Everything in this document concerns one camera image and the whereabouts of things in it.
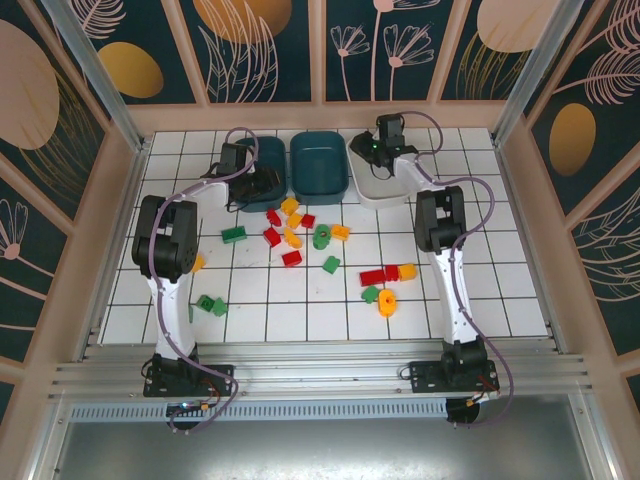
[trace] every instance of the table surface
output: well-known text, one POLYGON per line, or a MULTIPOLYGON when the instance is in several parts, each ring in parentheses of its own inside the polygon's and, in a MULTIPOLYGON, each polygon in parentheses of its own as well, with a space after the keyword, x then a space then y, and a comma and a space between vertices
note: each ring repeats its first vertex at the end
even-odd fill
MULTIPOLYGON (((347 141, 364 129, 339 130, 347 141)), ((301 130, 257 131, 283 140, 287 151, 301 130)), ((406 141, 430 150, 437 132, 406 129, 406 141)), ((127 239, 101 321, 99 343, 154 344, 157 327, 145 278, 131 260, 131 246, 141 199, 149 194, 169 195, 192 185, 217 161, 226 132, 158 132, 146 167, 127 239)), ((234 135, 231 140, 243 137, 234 135)), ((536 297, 507 189, 485 129, 444 129, 444 148, 428 160, 442 179, 470 173, 485 179, 496 194, 492 219, 472 235, 464 247, 464 273, 476 323, 490 337, 546 337, 547 324, 536 297)), ((413 239, 415 203, 380 211, 360 206, 353 179, 340 204, 301 206, 299 213, 316 216, 316 224, 351 228, 347 242, 331 240, 325 250, 313 248, 306 229, 296 229, 304 245, 303 261, 284 268, 282 254, 292 251, 284 242, 270 249, 262 232, 269 227, 264 213, 214 211, 199 226, 199 252, 207 265, 193 276, 191 303, 201 295, 221 297, 229 304, 225 316, 194 308, 193 327, 199 343, 321 342, 441 338, 443 322, 435 277, 427 256, 413 239), (244 226, 248 238, 225 245, 221 231, 244 226), (333 255, 340 267, 331 275, 322 264, 333 255), (359 273, 382 265, 414 263, 418 277, 386 284, 398 300, 389 319, 377 305, 366 304, 359 273)), ((481 187, 461 184, 467 225, 480 220, 488 208, 481 187)))

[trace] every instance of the lego brick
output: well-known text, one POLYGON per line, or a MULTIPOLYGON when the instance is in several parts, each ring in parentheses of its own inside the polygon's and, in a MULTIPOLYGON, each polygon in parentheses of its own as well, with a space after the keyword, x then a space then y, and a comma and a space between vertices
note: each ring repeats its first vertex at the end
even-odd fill
POLYGON ((396 296, 391 290, 382 290, 378 295, 378 311, 387 318, 396 311, 396 296))
POLYGON ((418 270, 413 263, 407 263, 398 267, 400 273, 400 281, 406 282, 407 280, 413 280, 418 276, 418 270))
POLYGON ((222 241, 224 243, 233 243, 247 238, 247 232, 244 227, 229 228, 222 231, 222 241))
POLYGON ((300 255, 299 251, 286 253, 282 256, 282 261, 284 262, 285 267, 294 267, 302 262, 302 255, 300 255))
POLYGON ((344 227, 342 225, 334 225, 331 228, 331 236, 333 238, 337 238, 338 240, 342 240, 343 242, 347 241, 350 232, 351 229, 349 227, 344 227))
POLYGON ((400 271, 397 265, 387 265, 384 267, 384 275, 387 278, 387 282, 397 282, 400 280, 400 271))
POLYGON ((213 304, 214 301, 212 298, 207 297, 206 295, 202 295, 196 302, 196 307, 198 307, 200 310, 204 310, 205 312, 210 313, 211 309, 213 308, 213 304))
POLYGON ((380 293, 380 290, 378 289, 378 287, 374 287, 373 285, 371 285, 370 287, 365 289, 364 292, 362 292, 362 295, 360 295, 360 298, 362 298, 368 304, 372 304, 373 302, 378 300, 379 293, 380 293))
POLYGON ((196 262, 193 264, 191 273, 196 273, 198 270, 201 270, 206 264, 207 263, 204 261, 204 257, 202 255, 196 255, 196 262))
POLYGON ((278 212, 276 212, 273 208, 270 208, 269 210, 267 210, 267 220, 274 227, 282 226, 282 220, 280 219, 280 215, 278 215, 278 212))
POLYGON ((329 258, 327 258, 322 268, 324 269, 325 272, 329 272, 331 275, 333 275, 334 273, 336 273, 336 270, 338 269, 339 266, 340 266, 340 259, 332 255, 329 258))
POLYGON ((288 197, 284 202, 282 202, 282 204, 280 204, 280 208, 282 208, 282 211, 287 217, 293 215, 299 206, 300 204, 298 203, 298 201, 295 198, 291 197, 288 197))
POLYGON ((371 270, 369 272, 360 273, 360 285, 363 287, 384 283, 385 280, 386 276, 384 274, 384 270, 371 270))
POLYGON ((216 301, 213 302, 211 313, 213 313, 216 317, 221 317, 228 311, 229 307, 227 307, 227 304, 224 303, 224 300, 222 300, 221 298, 216 298, 216 301))
POLYGON ((284 241, 287 242, 291 248, 302 248, 302 240, 288 228, 284 229, 284 241))
POLYGON ((304 215, 304 217, 302 217, 300 225, 302 225, 304 228, 313 228, 314 223, 316 223, 316 217, 307 213, 304 215))
POLYGON ((327 225, 320 224, 313 232, 313 246, 316 250, 324 250, 331 240, 331 230, 327 225))
POLYGON ((262 233, 262 235, 264 235, 264 239, 271 246, 271 248, 273 248, 276 245, 278 245, 280 243, 280 241, 281 241, 280 234, 278 232, 276 232, 276 230, 273 227, 265 230, 262 233))
POLYGON ((289 228, 298 228, 298 225, 300 225, 300 222, 302 221, 302 215, 300 215, 299 213, 292 213, 291 216, 289 216, 289 220, 287 220, 287 225, 289 226, 289 228))

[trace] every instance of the red block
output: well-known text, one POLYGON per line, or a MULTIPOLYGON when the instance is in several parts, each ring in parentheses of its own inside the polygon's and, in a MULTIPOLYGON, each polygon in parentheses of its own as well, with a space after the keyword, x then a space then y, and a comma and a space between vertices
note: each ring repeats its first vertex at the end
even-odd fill
POLYGON ((271 227, 268 230, 265 230, 263 235, 267 243, 271 245, 271 248, 275 247, 280 243, 280 234, 276 232, 273 227, 271 227))
POLYGON ((387 265, 384 267, 384 274, 387 277, 387 282, 397 282, 400 280, 400 270, 397 265, 387 265))
POLYGON ((307 213, 304 217, 302 217, 300 225, 302 225, 304 228, 313 228, 314 223, 316 223, 316 217, 307 213))
POLYGON ((282 220, 280 220, 278 212, 276 212, 273 208, 267 210, 267 220, 269 220, 269 223, 274 227, 282 226, 282 220))
POLYGON ((285 267, 294 267, 302 262, 302 255, 298 250, 286 253, 282 256, 282 261, 284 262, 285 267))
POLYGON ((362 272, 360 274, 360 285, 363 287, 369 287, 371 285, 377 285, 384 283, 386 275, 384 270, 371 270, 370 272, 362 272))

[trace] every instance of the teal bin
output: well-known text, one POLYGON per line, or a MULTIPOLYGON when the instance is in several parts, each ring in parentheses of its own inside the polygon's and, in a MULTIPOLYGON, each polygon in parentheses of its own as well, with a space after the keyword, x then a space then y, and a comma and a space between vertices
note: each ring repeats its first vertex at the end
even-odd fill
MULTIPOLYGON (((243 138, 236 143, 253 146, 253 138, 243 138)), ((280 177, 280 185, 272 191, 257 196, 247 203, 238 202, 238 207, 247 213, 266 212, 270 208, 278 209, 287 196, 287 161, 284 143, 277 137, 258 137, 258 162, 256 166, 271 167, 280 177)))
POLYGON ((291 188, 303 205, 340 203, 349 187, 344 139, 336 132, 303 132, 291 139, 291 188))

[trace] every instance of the metal base plate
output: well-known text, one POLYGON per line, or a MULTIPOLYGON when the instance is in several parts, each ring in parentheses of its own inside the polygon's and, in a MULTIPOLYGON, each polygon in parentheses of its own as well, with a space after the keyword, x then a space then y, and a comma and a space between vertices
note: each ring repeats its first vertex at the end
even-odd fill
MULTIPOLYGON (((225 375, 229 375, 233 377, 234 366, 233 365, 205 365, 207 368, 211 370, 215 370, 220 373, 224 373, 225 375)), ((157 376, 154 379, 154 371, 153 366, 150 366, 147 369, 145 384, 143 395, 145 397, 161 397, 161 398, 172 398, 172 397, 209 397, 209 383, 206 380, 209 380, 214 388, 218 390, 221 397, 228 397, 231 395, 231 385, 226 384, 223 378, 220 378, 216 375, 210 375, 205 372, 198 372, 201 378, 201 381, 198 385, 193 385, 186 378, 178 378, 175 376, 163 375, 160 377, 160 381, 157 380, 157 376)))
POLYGON ((471 393, 491 390, 481 380, 484 379, 496 390, 500 389, 496 364, 487 360, 484 368, 472 369, 467 373, 455 375, 448 383, 440 361, 411 362, 409 375, 413 393, 471 393))

